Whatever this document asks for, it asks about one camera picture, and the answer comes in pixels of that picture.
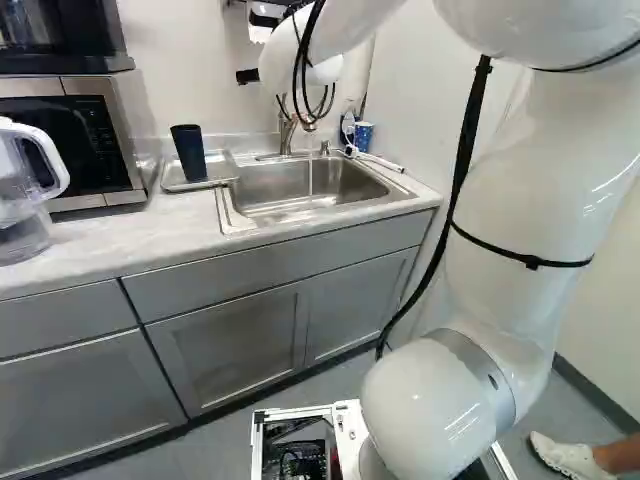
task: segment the countertop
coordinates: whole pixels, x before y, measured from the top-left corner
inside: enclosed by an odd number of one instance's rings
[[[368,165],[414,192],[417,198],[305,223],[223,235],[212,190],[166,194],[156,185],[147,205],[138,211],[90,211],[56,221],[49,249],[27,261],[0,267],[0,300],[202,260],[436,208],[442,203],[439,193],[408,175]]]

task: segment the floor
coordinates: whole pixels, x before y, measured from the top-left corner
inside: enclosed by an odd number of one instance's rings
[[[254,409],[320,405],[355,398],[372,363],[371,353],[361,355],[181,439],[70,479],[249,480],[249,422]],[[500,443],[520,480],[561,478],[529,453],[525,438],[533,429],[561,441],[603,443],[621,437],[613,425],[556,374],[529,415]],[[640,475],[628,478],[640,480]]]

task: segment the stainless steel sink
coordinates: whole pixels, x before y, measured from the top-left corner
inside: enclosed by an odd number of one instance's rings
[[[240,178],[216,189],[223,233],[304,221],[415,195],[342,156],[269,156],[238,164]]]

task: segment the white wall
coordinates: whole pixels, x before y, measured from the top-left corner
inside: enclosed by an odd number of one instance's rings
[[[178,123],[198,123],[206,133],[277,129],[275,100],[259,84],[236,84],[236,70],[255,68],[262,48],[248,39],[244,4],[223,10],[220,0],[120,0],[118,8],[159,135]],[[370,58],[367,46],[349,55],[336,106],[362,95]]]
[[[406,166],[408,173],[448,197],[458,136],[479,53],[437,16],[430,1],[409,0],[379,32],[365,118],[376,124],[372,150]],[[502,118],[521,67],[494,62],[476,142],[482,148]],[[408,292],[424,273],[444,220],[432,224]],[[394,331],[408,339],[420,308]],[[418,332],[429,324],[424,315]]]
[[[580,280],[558,352],[640,421],[640,183]]]

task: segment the white sneaker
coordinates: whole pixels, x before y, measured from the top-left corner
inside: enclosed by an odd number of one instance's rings
[[[531,446],[549,467],[573,480],[614,480],[593,459],[588,445],[556,443],[538,432],[529,436]]]

